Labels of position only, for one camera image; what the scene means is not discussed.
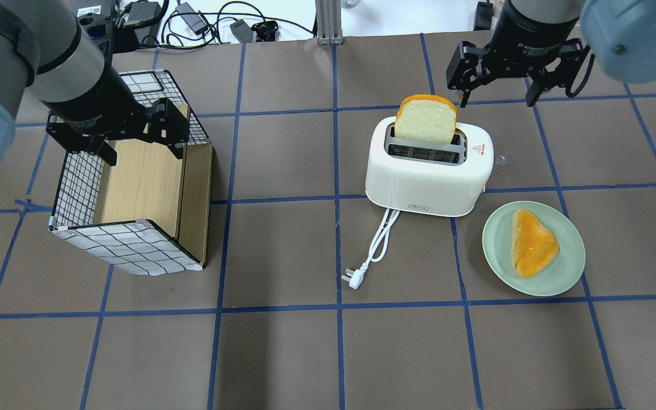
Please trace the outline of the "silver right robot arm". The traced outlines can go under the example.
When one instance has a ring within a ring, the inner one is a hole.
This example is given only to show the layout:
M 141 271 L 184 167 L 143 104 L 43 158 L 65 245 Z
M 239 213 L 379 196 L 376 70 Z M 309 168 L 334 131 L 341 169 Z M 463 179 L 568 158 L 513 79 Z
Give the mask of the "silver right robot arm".
M 465 107 L 483 85 L 528 77 L 533 106 L 555 87 L 580 93 L 586 80 L 572 85 L 583 63 L 622 83 L 656 81 L 656 1 L 505 1 L 487 45 L 458 44 L 446 83 Z

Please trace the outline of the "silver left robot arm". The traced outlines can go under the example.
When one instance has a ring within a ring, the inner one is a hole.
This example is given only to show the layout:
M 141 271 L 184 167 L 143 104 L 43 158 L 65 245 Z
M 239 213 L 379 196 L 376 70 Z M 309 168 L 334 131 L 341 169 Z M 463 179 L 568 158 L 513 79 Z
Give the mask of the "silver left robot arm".
M 111 141 L 135 138 L 165 145 L 178 159 L 189 118 L 174 102 L 135 100 L 112 67 L 112 55 L 137 50 L 135 31 L 162 20 L 75 15 L 62 1 L 0 1 L 0 165 L 15 137 L 26 88 L 50 110 L 47 132 L 69 153 L 86 151 L 117 163 Z

